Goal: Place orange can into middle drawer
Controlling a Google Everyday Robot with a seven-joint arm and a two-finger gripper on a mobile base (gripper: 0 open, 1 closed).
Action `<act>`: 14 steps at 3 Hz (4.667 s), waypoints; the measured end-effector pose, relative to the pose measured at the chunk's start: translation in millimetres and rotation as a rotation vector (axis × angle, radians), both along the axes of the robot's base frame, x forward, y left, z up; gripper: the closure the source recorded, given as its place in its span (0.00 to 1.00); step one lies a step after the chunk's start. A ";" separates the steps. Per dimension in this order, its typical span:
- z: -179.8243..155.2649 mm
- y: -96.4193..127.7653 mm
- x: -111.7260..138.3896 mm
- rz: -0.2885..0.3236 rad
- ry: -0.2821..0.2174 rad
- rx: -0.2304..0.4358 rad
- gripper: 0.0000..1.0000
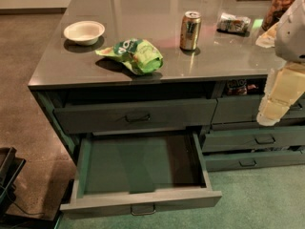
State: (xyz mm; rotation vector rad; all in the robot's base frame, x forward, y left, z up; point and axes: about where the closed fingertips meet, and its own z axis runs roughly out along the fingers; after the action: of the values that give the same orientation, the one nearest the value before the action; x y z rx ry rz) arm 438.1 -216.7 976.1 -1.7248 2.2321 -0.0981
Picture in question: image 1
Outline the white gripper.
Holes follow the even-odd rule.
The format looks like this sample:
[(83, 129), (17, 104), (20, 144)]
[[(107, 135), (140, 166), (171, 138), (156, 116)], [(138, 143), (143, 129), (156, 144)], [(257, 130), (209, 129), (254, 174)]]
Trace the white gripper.
[(256, 121), (274, 126), (305, 93), (305, 0), (295, 0), (275, 23), (255, 41), (262, 48), (273, 48), (287, 62), (271, 69)]

